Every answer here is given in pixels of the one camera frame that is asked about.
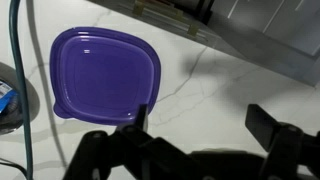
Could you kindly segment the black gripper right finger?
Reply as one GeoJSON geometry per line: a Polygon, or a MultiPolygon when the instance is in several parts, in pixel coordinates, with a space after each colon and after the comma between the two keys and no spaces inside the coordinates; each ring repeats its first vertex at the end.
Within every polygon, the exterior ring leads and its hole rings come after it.
{"type": "Polygon", "coordinates": [[[259,180],[302,180],[298,166],[306,166],[320,178],[320,135],[309,135],[301,128],[279,122],[258,104],[249,104],[245,126],[268,153],[259,180]]]}

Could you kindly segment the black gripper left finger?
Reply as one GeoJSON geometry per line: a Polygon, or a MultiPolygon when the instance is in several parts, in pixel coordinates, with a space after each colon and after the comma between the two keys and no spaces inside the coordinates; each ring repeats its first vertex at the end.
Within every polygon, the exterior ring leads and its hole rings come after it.
{"type": "Polygon", "coordinates": [[[141,105],[132,122],[105,131],[86,133],[63,180],[108,180],[113,168],[123,166],[136,180],[186,180],[181,150],[145,131],[147,106],[141,105]]]}

